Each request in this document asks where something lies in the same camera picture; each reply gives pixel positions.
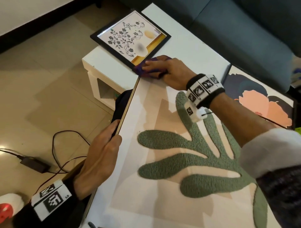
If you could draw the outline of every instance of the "white tabletop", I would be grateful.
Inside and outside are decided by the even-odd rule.
[[[155,4],[149,5],[142,13],[171,35],[155,56],[178,58],[195,73],[214,74],[219,80],[222,78],[229,65],[227,60]],[[96,47],[83,60],[125,90],[134,87],[137,75],[102,46]]]

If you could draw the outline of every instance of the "black picture frame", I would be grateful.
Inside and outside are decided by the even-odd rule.
[[[145,20],[147,20],[149,23],[151,23],[154,27],[156,27],[156,29],[158,29],[160,32],[162,32],[164,35],[166,35],[166,37],[164,38],[164,40],[162,40],[145,58],[151,58],[154,56],[154,54],[156,54],[161,47],[163,47],[163,45],[171,38],[171,35],[169,35],[165,30],[163,30],[162,28],[160,28],[156,23],[154,23],[151,19],[149,19],[147,16],[145,16],[142,12],[136,10],[136,9],[131,9],[130,11],[128,11],[126,14],[124,14],[122,17],[117,18],[116,20],[112,21],[111,23],[109,23],[108,25],[102,27],[101,29],[99,29],[98,31],[94,32],[92,35],[90,35],[90,38],[93,39],[95,42],[97,42],[99,45],[101,45],[102,47],[104,47],[107,51],[109,51],[113,56],[115,56],[117,59],[119,59],[121,62],[123,62],[125,65],[127,65],[129,68],[133,69],[135,67],[135,65],[129,61],[128,59],[126,59],[125,57],[123,57],[120,53],[118,53],[115,49],[113,49],[109,44],[107,44],[105,41],[101,40],[98,35],[103,33],[104,31],[108,31],[111,27],[113,27],[114,25],[116,25],[118,22],[120,22],[121,20],[123,20],[125,17],[127,17],[129,14],[131,14],[132,12],[137,12],[138,14],[140,14],[142,17],[144,17]]]
[[[221,80],[221,84],[222,85],[225,84],[225,82],[227,80],[227,77],[229,76],[229,73],[230,73],[232,67],[236,67],[236,68],[240,69],[241,71],[245,72],[247,75],[253,77],[254,79],[257,79],[258,81],[260,81],[258,78],[254,77],[252,74],[250,74],[247,71],[241,69],[240,67],[230,64],[228,66],[227,70],[226,70],[225,75],[223,76],[223,78]],[[290,95],[288,95],[286,93],[282,93],[282,92],[279,92],[279,91],[277,91],[277,92],[280,93],[283,96],[288,97],[289,99],[291,99],[293,101],[293,107],[292,107],[292,126],[291,126],[290,130],[295,130],[295,128],[296,128],[296,122],[297,122],[297,119],[298,119],[298,115],[297,115],[298,101],[295,98],[291,97]]]

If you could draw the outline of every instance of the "wall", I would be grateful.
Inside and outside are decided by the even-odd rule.
[[[0,35],[72,0],[0,0]]]

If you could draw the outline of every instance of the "person's left hand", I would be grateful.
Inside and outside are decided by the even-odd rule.
[[[95,137],[89,147],[88,155],[80,173],[74,178],[74,189],[82,200],[99,187],[112,174],[122,138],[111,136],[120,120],[115,120]]]

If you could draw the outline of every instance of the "green textured leaf artwork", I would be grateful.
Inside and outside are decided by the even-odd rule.
[[[176,175],[182,169],[190,166],[214,167],[234,171],[240,174],[240,177],[235,178],[202,174],[191,174],[184,177],[180,183],[180,191],[184,196],[190,198],[201,198],[215,193],[234,192],[243,189],[251,183],[256,184],[255,179],[250,177],[240,167],[238,163],[240,146],[229,130],[222,124],[225,135],[233,151],[234,159],[231,159],[226,153],[213,115],[209,114],[208,117],[204,119],[208,134],[220,152],[220,156],[216,157],[208,146],[197,124],[193,123],[189,118],[184,108],[186,101],[187,98],[185,94],[179,92],[176,97],[176,108],[181,121],[191,135],[191,141],[179,134],[169,131],[146,130],[138,135],[138,142],[147,148],[162,150],[162,153],[164,153],[165,149],[186,148],[202,153],[206,155],[207,158],[190,153],[178,153],[141,166],[138,169],[138,174],[146,179],[167,179]],[[253,201],[253,219],[256,228],[266,228],[267,209],[267,201],[261,189],[257,186]]]

